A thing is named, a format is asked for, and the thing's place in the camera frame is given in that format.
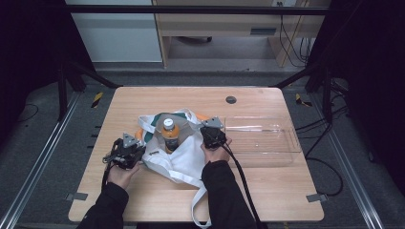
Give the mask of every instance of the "hand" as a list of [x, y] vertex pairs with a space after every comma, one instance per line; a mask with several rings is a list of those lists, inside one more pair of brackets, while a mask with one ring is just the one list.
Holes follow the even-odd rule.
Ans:
[[139, 164], [140, 162], [138, 161], [131, 170], [124, 170], [118, 166], [113, 166], [110, 170], [107, 181], [112, 182], [123, 189], [128, 188], [131, 177], [139, 170]]
[[[232, 142], [232, 139], [229, 136], [227, 136], [226, 144], [229, 145], [231, 142]], [[211, 162], [214, 162], [217, 160], [229, 161], [229, 158], [230, 158], [229, 153], [221, 146], [218, 149], [216, 149], [215, 151], [212, 151], [212, 150], [206, 149], [205, 145], [202, 144], [202, 150], [205, 154], [205, 164], [208, 163], [208, 161], [211, 161]]]

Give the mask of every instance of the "black sleeve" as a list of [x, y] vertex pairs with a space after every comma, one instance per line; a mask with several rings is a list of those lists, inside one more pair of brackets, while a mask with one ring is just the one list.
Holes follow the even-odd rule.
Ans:
[[122, 214], [127, 203], [127, 192], [114, 183], [107, 183], [77, 229], [122, 229]]
[[202, 182], [208, 191], [213, 228], [256, 228], [227, 161], [208, 162], [202, 170]]

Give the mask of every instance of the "wooden table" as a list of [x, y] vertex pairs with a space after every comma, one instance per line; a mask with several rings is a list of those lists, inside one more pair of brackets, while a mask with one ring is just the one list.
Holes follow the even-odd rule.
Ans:
[[[229, 104], [228, 96], [237, 102]], [[109, 153], [114, 141], [123, 133], [134, 133], [140, 115], [191, 111], [218, 117], [277, 116], [290, 118], [283, 94], [275, 88], [201, 88], [201, 87], [123, 87], [117, 89], [105, 117], [95, 148], [89, 159], [78, 193], [89, 196], [74, 200], [69, 219], [81, 221], [100, 193], [105, 165], [101, 159]], [[302, 152], [286, 166], [244, 168], [255, 207], [262, 221], [321, 220], [324, 216], [319, 201], [308, 202], [315, 194], [308, 165]], [[243, 186], [238, 171], [238, 183]], [[127, 192], [130, 196], [124, 212], [126, 221], [192, 221], [190, 204], [197, 189], [177, 184], [144, 166], [137, 172]], [[199, 220], [208, 219], [208, 204], [204, 199], [197, 206]]]

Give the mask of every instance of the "transparent tray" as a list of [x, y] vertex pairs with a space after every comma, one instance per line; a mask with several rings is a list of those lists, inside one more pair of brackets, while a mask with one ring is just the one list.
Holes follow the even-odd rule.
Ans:
[[289, 165], [302, 152], [289, 118], [233, 116], [224, 119], [230, 148], [242, 167]]

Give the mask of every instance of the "person's left hand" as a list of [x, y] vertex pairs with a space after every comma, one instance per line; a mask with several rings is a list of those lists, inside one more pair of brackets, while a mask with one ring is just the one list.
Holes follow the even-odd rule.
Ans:
[[110, 170], [107, 181], [112, 182], [123, 189], [128, 188], [131, 177], [139, 170], [139, 164], [140, 162], [138, 161], [131, 170], [124, 170], [118, 166], [113, 166]]

